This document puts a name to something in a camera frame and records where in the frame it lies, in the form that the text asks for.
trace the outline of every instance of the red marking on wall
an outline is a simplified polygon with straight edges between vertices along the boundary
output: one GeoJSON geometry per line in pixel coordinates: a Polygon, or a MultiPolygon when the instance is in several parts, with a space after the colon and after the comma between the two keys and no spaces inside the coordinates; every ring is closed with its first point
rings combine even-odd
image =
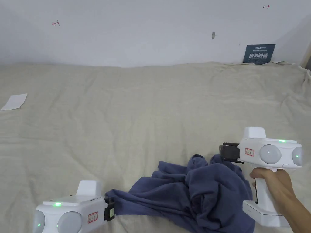
{"type": "Polygon", "coordinates": [[[54,22],[52,23],[52,25],[53,25],[53,26],[55,26],[56,24],[58,24],[58,25],[59,25],[58,20],[57,20],[57,23],[54,23],[54,22]]]}

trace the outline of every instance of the white paper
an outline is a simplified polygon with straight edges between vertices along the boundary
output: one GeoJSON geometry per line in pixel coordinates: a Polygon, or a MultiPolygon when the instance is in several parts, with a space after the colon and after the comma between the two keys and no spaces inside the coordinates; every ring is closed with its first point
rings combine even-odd
{"type": "Polygon", "coordinates": [[[11,97],[7,101],[7,104],[3,108],[1,108],[0,111],[20,108],[25,102],[26,97],[27,93],[21,95],[11,95],[11,97]]]}

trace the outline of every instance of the wrinkled sheet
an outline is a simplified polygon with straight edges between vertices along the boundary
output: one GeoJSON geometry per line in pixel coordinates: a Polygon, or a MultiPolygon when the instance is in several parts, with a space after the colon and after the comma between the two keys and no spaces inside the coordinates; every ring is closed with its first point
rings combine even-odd
{"type": "MultiPolygon", "coordinates": [[[[304,168],[290,175],[310,210],[310,80],[297,65],[272,63],[0,66],[0,106],[28,93],[20,109],[0,112],[1,232],[31,232],[35,207],[75,194],[80,180],[102,181],[103,194],[128,191],[159,161],[210,159],[246,126],[303,145],[304,168]]],[[[251,166],[241,167],[251,180],[251,166]]],[[[160,217],[118,216],[98,232],[187,231],[160,217]]],[[[255,232],[291,230],[256,224],[255,232]]]]}

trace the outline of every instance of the blue cloth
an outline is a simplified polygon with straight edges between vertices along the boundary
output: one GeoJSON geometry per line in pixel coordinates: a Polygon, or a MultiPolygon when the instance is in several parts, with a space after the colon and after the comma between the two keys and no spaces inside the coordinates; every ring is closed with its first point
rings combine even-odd
{"type": "Polygon", "coordinates": [[[160,161],[158,169],[128,193],[106,193],[115,201],[116,215],[161,216],[195,233],[253,233],[255,222],[242,211],[252,191],[239,166],[218,154],[208,165],[196,154],[186,167],[160,161]]]}

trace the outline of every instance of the forearm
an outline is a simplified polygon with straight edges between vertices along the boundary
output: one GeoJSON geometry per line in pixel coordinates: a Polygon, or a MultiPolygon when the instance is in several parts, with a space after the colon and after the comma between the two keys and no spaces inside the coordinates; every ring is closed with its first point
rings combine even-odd
{"type": "Polygon", "coordinates": [[[297,198],[285,199],[281,213],[294,233],[311,232],[311,214],[297,198]]]}

